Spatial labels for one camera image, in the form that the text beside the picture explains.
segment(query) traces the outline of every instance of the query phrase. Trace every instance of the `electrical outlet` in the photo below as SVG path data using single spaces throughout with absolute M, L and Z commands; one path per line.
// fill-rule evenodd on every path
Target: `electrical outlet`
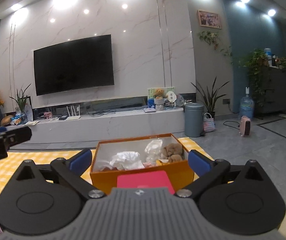
M 231 100 L 229 98 L 223 99 L 223 104 L 228 105 L 231 103 Z

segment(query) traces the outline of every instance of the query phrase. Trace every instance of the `black tv screen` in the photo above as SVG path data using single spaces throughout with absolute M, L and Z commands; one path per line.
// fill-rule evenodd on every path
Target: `black tv screen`
M 34 51 L 36 95 L 114 85 L 111 35 Z

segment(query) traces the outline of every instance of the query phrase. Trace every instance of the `open box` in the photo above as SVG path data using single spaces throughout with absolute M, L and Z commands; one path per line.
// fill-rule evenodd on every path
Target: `open box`
M 180 143 L 171 133 L 99 142 L 95 150 L 95 156 L 93 159 L 92 166 L 90 168 L 90 176 L 93 185 L 96 188 L 105 192 L 106 194 L 109 194 L 112 190 L 112 187 L 117 186 L 117 177 L 119 175 L 142 173 L 149 171 L 165 171 L 175 191 L 190 184 L 194 178 L 194 171 L 188 166 L 188 150 L 184 147 L 184 145 L 184 160 L 180 162 L 167 163 L 162 166 L 136 169 L 130 171 L 95 171 L 97 169 L 95 163 L 111 159 L 113 155 L 123 151 L 136 151 L 140 153 L 141 161 L 145 162 L 144 150 L 147 144 L 155 139 L 162 139 L 163 146 L 166 146 L 169 143 Z

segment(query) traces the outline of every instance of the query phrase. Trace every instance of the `handbag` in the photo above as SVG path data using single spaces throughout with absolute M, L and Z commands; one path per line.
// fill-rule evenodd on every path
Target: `handbag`
M 203 117 L 203 128 L 205 132 L 213 132 L 215 130 L 214 119 L 210 113 L 205 113 Z

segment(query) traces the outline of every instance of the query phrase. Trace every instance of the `trash can lid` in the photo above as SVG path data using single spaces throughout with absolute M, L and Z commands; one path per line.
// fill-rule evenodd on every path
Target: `trash can lid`
M 189 110 L 204 110 L 204 105 L 200 103 L 187 103 L 185 109 Z

